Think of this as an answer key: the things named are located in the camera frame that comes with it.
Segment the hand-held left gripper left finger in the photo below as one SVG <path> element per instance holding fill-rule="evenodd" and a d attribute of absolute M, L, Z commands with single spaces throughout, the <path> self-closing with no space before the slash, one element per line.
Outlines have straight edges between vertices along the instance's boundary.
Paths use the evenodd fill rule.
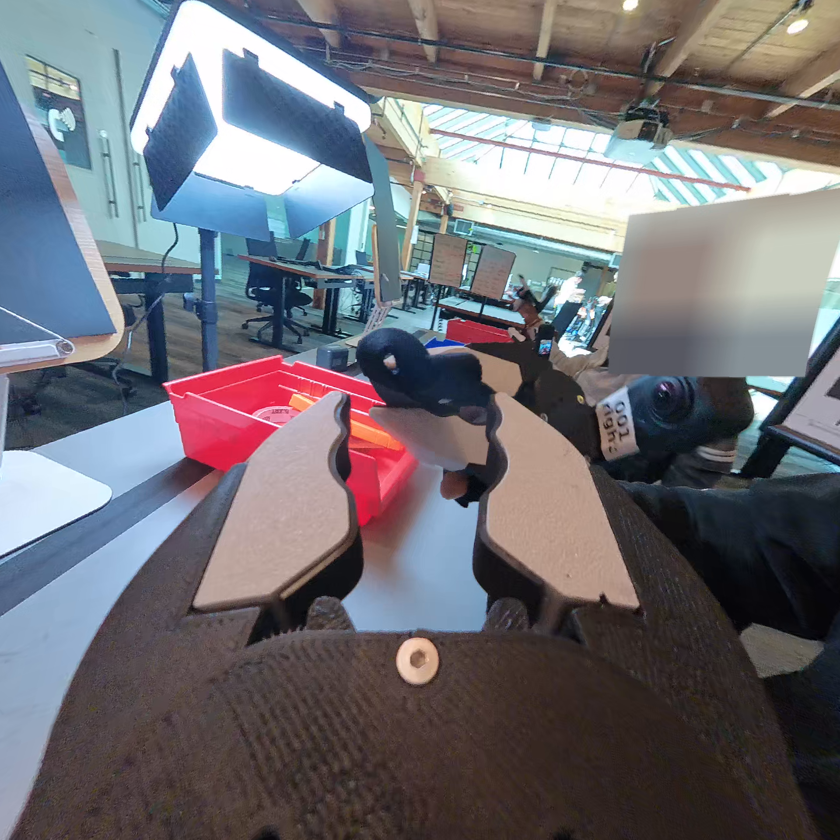
<path fill-rule="evenodd" d="M 215 613 L 279 603 L 351 549 L 350 399 L 330 392 L 248 458 L 192 606 Z"/>

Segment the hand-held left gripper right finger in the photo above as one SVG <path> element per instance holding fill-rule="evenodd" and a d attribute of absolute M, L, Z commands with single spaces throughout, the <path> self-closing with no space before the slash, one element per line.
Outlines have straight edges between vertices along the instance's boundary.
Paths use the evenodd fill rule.
<path fill-rule="evenodd" d="M 546 632 L 559 630 L 578 607 L 638 613 L 586 457 L 512 396 L 496 394 L 488 420 L 490 477 L 474 544 L 474 576 L 488 604 L 515 599 Z"/>

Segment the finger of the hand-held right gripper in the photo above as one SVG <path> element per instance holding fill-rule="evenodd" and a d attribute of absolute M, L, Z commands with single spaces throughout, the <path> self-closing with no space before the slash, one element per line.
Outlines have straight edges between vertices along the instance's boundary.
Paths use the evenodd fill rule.
<path fill-rule="evenodd" d="M 487 427 L 460 416 L 436 416 L 423 408 L 374 406 L 370 417 L 426 465 L 449 471 L 487 464 Z"/>
<path fill-rule="evenodd" d="M 481 380 L 494 392 L 517 394 L 523 379 L 519 364 L 466 346 L 442 346 L 428 350 L 432 356 L 471 354 L 481 367 Z"/>

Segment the red plastic bin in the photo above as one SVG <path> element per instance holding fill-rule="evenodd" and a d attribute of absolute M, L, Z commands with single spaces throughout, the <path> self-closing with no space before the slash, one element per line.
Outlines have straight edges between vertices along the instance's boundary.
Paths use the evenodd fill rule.
<path fill-rule="evenodd" d="M 462 318 L 447 320 L 446 339 L 462 344 L 513 342 L 509 329 Z"/>
<path fill-rule="evenodd" d="M 370 415 L 383 402 L 374 387 L 345 373 L 279 355 L 228 366 L 164 384 L 174 409 L 186 457 L 226 471 L 243 463 L 280 427 L 252 415 L 266 406 L 288 405 L 295 393 L 350 397 L 350 408 Z M 418 462 L 406 449 L 368 448 L 350 436 L 351 474 L 359 524 L 366 525 L 398 498 Z"/>

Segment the person's right forearm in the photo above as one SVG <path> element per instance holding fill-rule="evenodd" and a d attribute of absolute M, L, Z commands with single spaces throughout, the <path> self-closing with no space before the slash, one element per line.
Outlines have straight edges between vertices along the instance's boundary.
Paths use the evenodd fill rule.
<path fill-rule="evenodd" d="M 757 479 L 742 489 L 621 481 L 738 631 L 838 645 L 839 476 Z"/>

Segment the orange plastic strip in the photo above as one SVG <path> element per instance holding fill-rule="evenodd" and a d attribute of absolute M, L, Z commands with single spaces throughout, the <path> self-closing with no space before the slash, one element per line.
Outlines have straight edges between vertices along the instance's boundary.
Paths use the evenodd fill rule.
<path fill-rule="evenodd" d="M 288 405 L 291 409 L 303 412 L 321 400 L 319 396 L 295 393 L 290 397 Z M 352 438 L 363 441 L 364 446 L 368 448 L 386 448 L 394 451 L 405 449 L 404 444 L 375 423 L 369 414 L 353 408 L 350 409 L 350 434 Z"/>

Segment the black board with wooden back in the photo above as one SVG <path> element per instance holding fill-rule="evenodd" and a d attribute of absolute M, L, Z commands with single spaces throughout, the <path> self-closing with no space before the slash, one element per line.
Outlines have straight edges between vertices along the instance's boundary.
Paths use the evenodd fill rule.
<path fill-rule="evenodd" d="M 375 144 L 363 136 L 374 186 L 375 229 L 371 231 L 374 257 L 374 308 L 363 335 L 385 325 L 385 319 L 403 299 L 401 251 L 392 199 L 390 173 L 385 157 Z"/>

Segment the black office chair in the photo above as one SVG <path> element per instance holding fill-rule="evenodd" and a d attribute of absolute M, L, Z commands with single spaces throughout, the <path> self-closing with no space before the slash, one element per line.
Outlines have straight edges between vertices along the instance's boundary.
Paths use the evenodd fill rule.
<path fill-rule="evenodd" d="M 295 322 L 291 317 L 294 308 L 306 313 L 306 307 L 312 304 L 312 297 L 305 293 L 299 276 L 284 275 L 274 268 L 278 260 L 275 240 L 260 240 L 247 238 L 245 240 L 248 251 L 248 278 L 245 286 L 247 299 L 256 304 L 259 312 L 265 307 L 272 311 L 270 316 L 251 318 L 243 322 L 241 328 L 247 330 L 251 323 L 262 323 L 262 327 L 254 337 L 249 338 L 252 343 L 280 349 L 281 339 L 276 338 L 276 326 L 282 316 L 282 330 L 288 330 L 297 337 L 297 343 L 302 344 L 304 338 L 310 334 L 309 328 Z"/>

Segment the wooden office desk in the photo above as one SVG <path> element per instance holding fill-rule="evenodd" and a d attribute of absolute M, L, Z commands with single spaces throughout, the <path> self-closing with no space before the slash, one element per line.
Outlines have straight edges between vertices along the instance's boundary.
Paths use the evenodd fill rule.
<path fill-rule="evenodd" d="M 244 261 L 249 259 L 247 255 L 240 255 L 238 258 Z M 360 282 L 364 291 L 372 292 L 373 269 L 371 267 L 350 266 L 332 269 L 298 261 L 284 262 L 280 259 L 273 267 L 279 269 L 284 275 L 294 274 L 299 276 L 303 288 L 307 287 L 312 291 L 324 291 L 324 310 L 322 312 L 322 323 L 318 330 L 322 335 L 330 336 L 336 340 L 349 338 L 349 333 L 342 332 L 338 328 L 340 291 L 344 288 L 354 287 L 355 284 Z M 282 316 L 279 317 L 279 321 L 276 326 L 276 338 L 281 339 L 282 347 L 278 350 L 285 350 L 287 346 L 283 339 Z"/>
<path fill-rule="evenodd" d="M 138 330 L 146 331 L 149 377 L 155 384 L 162 385 L 170 378 L 163 299 L 191 295 L 200 267 L 170 255 L 158 255 L 128 245 L 105 240 L 98 240 L 96 244 L 117 295 L 139 300 L 139 313 L 124 316 L 126 327 L 132 337 Z"/>

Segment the black light stand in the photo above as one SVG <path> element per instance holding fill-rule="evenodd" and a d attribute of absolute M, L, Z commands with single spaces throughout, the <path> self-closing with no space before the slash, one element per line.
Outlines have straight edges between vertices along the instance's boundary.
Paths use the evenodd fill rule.
<path fill-rule="evenodd" d="M 200 297 L 194 302 L 195 315 L 201 325 L 202 370 L 214 371 L 218 367 L 217 336 L 217 232 L 204 227 L 197 229 L 199 265 L 201 269 Z"/>

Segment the red ceiling pipe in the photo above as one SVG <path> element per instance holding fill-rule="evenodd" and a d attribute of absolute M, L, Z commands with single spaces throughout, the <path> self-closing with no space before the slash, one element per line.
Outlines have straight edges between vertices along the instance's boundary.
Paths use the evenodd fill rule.
<path fill-rule="evenodd" d="M 528 138 L 504 132 L 489 136 L 435 129 L 441 155 L 449 160 L 496 166 L 505 172 L 564 177 L 570 184 L 591 183 L 606 189 L 630 190 L 647 179 L 654 193 L 682 203 L 709 203 L 728 193 L 748 193 L 756 182 L 749 169 L 734 160 L 736 170 L 716 155 L 666 149 L 651 163 L 612 161 L 603 155 L 607 137 L 580 129 L 562 129 L 561 143 L 545 143 L 540 134 Z"/>

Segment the framed marker sign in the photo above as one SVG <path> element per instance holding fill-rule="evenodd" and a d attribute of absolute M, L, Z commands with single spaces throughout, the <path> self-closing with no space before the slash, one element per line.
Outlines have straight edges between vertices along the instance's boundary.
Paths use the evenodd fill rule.
<path fill-rule="evenodd" d="M 839 467 L 839 321 L 762 421 L 741 477 L 771 477 L 791 448 Z"/>

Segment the ceiling projector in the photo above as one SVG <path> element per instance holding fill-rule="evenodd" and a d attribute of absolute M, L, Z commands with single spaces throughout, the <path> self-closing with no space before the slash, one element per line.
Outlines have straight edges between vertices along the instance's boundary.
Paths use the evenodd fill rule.
<path fill-rule="evenodd" d="M 674 137 L 667 111 L 643 104 L 631 106 L 602 154 L 609 161 L 647 167 L 672 144 Z"/>

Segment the black board on white stand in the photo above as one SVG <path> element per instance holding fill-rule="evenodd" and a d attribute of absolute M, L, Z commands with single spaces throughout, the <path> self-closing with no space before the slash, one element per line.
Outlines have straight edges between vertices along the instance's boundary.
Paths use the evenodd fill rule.
<path fill-rule="evenodd" d="M 104 507 L 104 484 L 7 451 L 10 375 L 95 361 L 124 317 L 67 168 L 1 69 L 1 555 Z"/>

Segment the dark wall poster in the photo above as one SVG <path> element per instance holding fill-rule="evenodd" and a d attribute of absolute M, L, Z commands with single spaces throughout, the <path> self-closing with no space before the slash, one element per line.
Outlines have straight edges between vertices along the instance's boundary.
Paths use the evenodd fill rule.
<path fill-rule="evenodd" d="M 66 165 L 91 169 L 80 81 L 33 56 L 25 57 L 35 110 Z"/>

